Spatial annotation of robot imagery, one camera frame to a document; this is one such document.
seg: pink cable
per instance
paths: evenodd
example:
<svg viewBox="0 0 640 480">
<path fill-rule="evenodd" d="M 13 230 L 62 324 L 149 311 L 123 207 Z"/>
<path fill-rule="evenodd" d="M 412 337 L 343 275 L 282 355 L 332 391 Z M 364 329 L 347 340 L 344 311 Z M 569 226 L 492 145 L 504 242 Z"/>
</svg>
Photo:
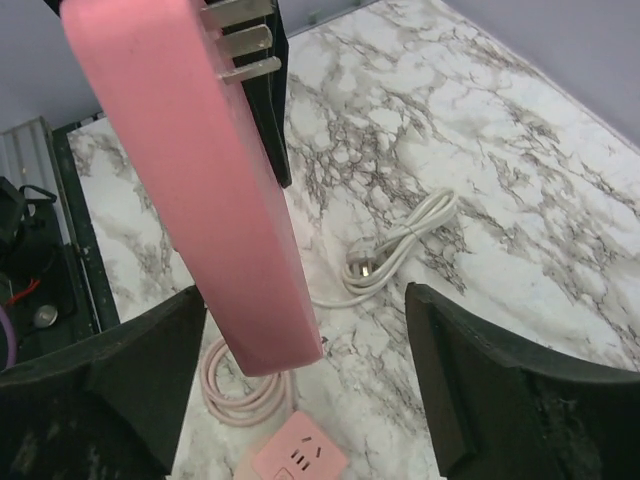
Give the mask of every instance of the pink cable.
<svg viewBox="0 0 640 480">
<path fill-rule="evenodd" d="M 218 388 L 216 370 L 228 351 L 224 338 L 216 340 L 207 350 L 200 366 L 202 397 L 211 415 L 232 427 L 252 427 L 269 418 L 283 402 L 287 416 L 293 414 L 291 372 L 265 377 L 258 388 L 244 398 L 229 398 L 222 394 Z M 236 416 L 232 412 L 245 415 Z"/>
</svg>

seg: red wire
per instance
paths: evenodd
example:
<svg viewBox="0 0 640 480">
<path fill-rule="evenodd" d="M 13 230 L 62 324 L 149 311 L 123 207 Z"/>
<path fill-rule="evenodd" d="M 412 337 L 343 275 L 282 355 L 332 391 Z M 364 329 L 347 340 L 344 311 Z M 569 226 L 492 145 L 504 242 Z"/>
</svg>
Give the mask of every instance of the red wire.
<svg viewBox="0 0 640 480">
<path fill-rule="evenodd" d="M 6 306 L 11 307 L 15 305 L 16 302 L 22 300 L 24 297 L 26 297 L 31 292 L 33 292 L 36 288 L 38 288 L 38 285 L 40 285 L 40 280 L 34 280 L 32 278 L 31 282 L 29 282 L 29 286 L 25 288 L 23 291 L 18 292 L 13 297 L 11 297 L 7 302 Z"/>
</svg>

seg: coiled white cable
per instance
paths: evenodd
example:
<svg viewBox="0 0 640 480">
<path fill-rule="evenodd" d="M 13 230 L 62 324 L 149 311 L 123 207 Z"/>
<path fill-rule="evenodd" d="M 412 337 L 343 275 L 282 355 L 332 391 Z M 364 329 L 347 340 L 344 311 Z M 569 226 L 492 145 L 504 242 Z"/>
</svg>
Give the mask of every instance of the coiled white cable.
<svg viewBox="0 0 640 480">
<path fill-rule="evenodd" d="M 342 283 L 355 297 L 337 301 L 312 298 L 313 304 L 322 308 L 348 308 L 373 297 L 395 275 L 422 236 L 453 218 L 457 203 L 458 196 L 453 190 L 438 190 L 384 237 L 358 240 L 347 253 L 342 269 Z"/>
<path fill-rule="evenodd" d="M 384 237 L 365 238 L 354 243 L 342 269 L 344 287 L 355 295 L 354 298 L 342 301 L 312 298 L 313 304 L 322 308 L 348 308 L 373 297 L 395 275 L 423 235 L 451 220 L 457 202 L 458 196 L 453 190 L 438 190 L 420 202 L 404 222 Z M 231 399 L 222 394 L 216 382 L 216 369 L 228 351 L 224 339 L 218 339 L 207 350 L 200 367 L 202 395 L 213 416 L 231 426 L 250 427 L 269 418 L 283 402 L 287 413 L 293 413 L 291 372 L 265 377 L 260 386 L 244 398 Z"/>
</svg>

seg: marble surface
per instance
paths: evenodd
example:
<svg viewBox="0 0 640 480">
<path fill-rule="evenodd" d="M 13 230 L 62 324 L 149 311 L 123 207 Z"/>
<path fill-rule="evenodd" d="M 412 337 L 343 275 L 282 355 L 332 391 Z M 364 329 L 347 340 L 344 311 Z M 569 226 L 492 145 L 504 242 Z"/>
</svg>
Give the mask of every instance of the marble surface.
<svg viewBox="0 0 640 480">
<path fill-rule="evenodd" d="M 638 370 L 632 149 L 436 0 L 380 1 L 290 43 L 286 196 L 315 296 L 345 298 L 338 271 L 356 238 L 436 187 L 461 197 L 380 295 L 317 310 L 326 357 L 296 372 L 299 404 L 348 453 L 344 479 L 439 478 L 403 315 L 409 281 L 558 351 Z M 69 139 L 129 319 L 191 278 L 108 120 Z M 203 349 L 216 335 L 208 322 Z M 236 373 L 229 363 L 223 388 L 247 388 Z M 195 381 L 173 478 L 231 478 L 246 445 L 281 421 L 219 425 Z"/>
</svg>

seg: wall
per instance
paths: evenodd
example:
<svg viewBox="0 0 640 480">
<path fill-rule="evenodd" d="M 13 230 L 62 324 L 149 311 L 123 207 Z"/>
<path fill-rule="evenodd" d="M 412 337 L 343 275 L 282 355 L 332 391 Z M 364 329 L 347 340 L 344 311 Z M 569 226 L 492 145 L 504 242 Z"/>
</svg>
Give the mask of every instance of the wall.
<svg viewBox="0 0 640 480">
<path fill-rule="evenodd" d="M 640 145 L 640 2 L 445 2 Z"/>
<path fill-rule="evenodd" d="M 0 132 L 43 115 L 52 127 L 100 109 L 42 0 L 0 0 Z"/>
</svg>

